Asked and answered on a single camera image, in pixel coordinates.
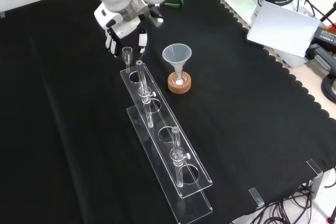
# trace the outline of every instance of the test tube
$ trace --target test tube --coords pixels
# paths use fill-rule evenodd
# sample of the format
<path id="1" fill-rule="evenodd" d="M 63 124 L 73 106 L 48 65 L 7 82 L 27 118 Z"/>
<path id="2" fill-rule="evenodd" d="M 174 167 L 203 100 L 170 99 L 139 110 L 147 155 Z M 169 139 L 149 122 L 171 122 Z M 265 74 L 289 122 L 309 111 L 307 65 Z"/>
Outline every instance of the test tube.
<path id="1" fill-rule="evenodd" d="M 142 60 L 138 60 L 136 65 L 138 67 L 141 100 L 142 100 L 142 103 L 148 103 L 149 98 L 150 98 L 150 94 L 149 94 L 148 88 L 147 88 L 145 70 L 144 70 Z"/>
<path id="2" fill-rule="evenodd" d="M 172 135 L 173 135 L 173 155 L 179 157 L 182 154 L 181 150 L 181 139 L 180 139 L 180 129 L 179 127 L 172 128 Z"/>
<path id="3" fill-rule="evenodd" d="M 141 92 L 143 94 L 146 94 L 147 93 L 147 83 L 146 83 L 145 71 L 144 71 L 142 60 L 138 60 L 136 65 L 138 66 L 138 75 L 139 75 Z"/>
<path id="4" fill-rule="evenodd" d="M 145 103 L 144 107 L 145 107 L 148 127 L 152 128 L 154 127 L 154 123 L 153 123 L 153 117 L 152 117 L 152 112 L 151 112 L 151 105 L 150 103 Z"/>
<path id="5" fill-rule="evenodd" d="M 133 49 L 131 47 L 124 47 L 122 49 L 122 59 L 126 63 L 126 73 L 129 73 L 130 65 L 133 60 Z"/>
<path id="6" fill-rule="evenodd" d="M 176 170 L 176 183 L 178 187 L 183 187 L 183 167 L 175 167 Z"/>

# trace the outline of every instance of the black cloth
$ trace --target black cloth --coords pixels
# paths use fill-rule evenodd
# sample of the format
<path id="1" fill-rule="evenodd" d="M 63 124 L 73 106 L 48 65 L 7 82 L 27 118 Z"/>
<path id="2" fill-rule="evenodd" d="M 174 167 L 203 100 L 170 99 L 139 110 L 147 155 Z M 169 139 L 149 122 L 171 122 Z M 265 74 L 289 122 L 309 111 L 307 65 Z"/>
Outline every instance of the black cloth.
<path id="1" fill-rule="evenodd" d="M 8 14 L 0 19 L 0 222 L 81 224 L 68 161 L 34 59 L 28 10 Z"/>
<path id="2" fill-rule="evenodd" d="M 274 57 L 246 41 L 247 30 L 218 0 L 184 1 L 181 10 L 160 8 L 162 28 L 143 24 L 149 43 L 142 59 L 213 180 L 205 194 L 214 212 L 198 223 L 229 223 L 255 209 L 250 188 L 270 203 L 314 178 L 310 158 L 323 170 L 335 166 L 336 123 Z M 18 55 L 34 58 L 44 80 L 83 221 L 174 223 L 128 119 L 126 108 L 133 103 L 119 73 L 124 63 L 104 48 L 106 38 L 93 15 L 99 4 L 30 5 L 24 19 L 6 27 L 22 29 L 25 36 L 5 46 L 17 50 L 30 41 Z M 122 41 L 133 49 L 137 42 L 137 33 Z M 184 67 L 192 88 L 184 95 L 168 90 L 173 69 L 162 59 L 162 50 L 175 42 L 193 51 Z M 22 123 L 30 113 L 21 115 Z"/>

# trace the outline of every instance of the green cable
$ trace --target green cable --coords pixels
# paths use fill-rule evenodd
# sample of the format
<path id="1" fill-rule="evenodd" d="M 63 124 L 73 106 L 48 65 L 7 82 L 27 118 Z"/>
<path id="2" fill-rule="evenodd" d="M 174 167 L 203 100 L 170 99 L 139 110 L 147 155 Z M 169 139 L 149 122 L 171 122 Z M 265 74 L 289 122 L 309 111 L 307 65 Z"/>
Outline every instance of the green cable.
<path id="1" fill-rule="evenodd" d="M 180 0 L 180 4 L 172 4 L 172 3 L 165 3 L 164 5 L 165 6 L 171 6 L 171 7 L 174 7 L 174 8 L 182 8 L 184 6 L 184 1 L 183 0 Z"/>

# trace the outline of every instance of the clear plastic funnel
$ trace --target clear plastic funnel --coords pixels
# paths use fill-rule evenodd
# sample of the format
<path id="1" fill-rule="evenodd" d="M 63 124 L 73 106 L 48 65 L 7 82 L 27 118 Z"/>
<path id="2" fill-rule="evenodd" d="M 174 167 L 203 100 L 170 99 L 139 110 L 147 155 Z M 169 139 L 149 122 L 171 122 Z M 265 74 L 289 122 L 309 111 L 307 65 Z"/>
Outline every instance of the clear plastic funnel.
<path id="1" fill-rule="evenodd" d="M 177 85 L 186 82 L 186 76 L 182 73 L 182 69 L 191 54 L 191 48 L 180 43 L 167 46 L 162 52 L 163 59 L 175 68 L 176 75 L 173 77 L 173 82 Z"/>

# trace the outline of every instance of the acrylic stand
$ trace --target acrylic stand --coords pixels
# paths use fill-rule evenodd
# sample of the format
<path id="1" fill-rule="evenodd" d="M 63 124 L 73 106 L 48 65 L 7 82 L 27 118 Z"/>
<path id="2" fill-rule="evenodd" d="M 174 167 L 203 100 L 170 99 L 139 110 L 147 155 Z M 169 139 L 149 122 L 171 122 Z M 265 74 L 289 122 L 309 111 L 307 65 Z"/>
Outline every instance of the acrylic stand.
<path id="1" fill-rule="evenodd" d="M 203 189 L 212 180 L 145 64 L 129 70 L 120 72 L 135 104 L 127 112 L 177 223 L 210 214 Z"/>

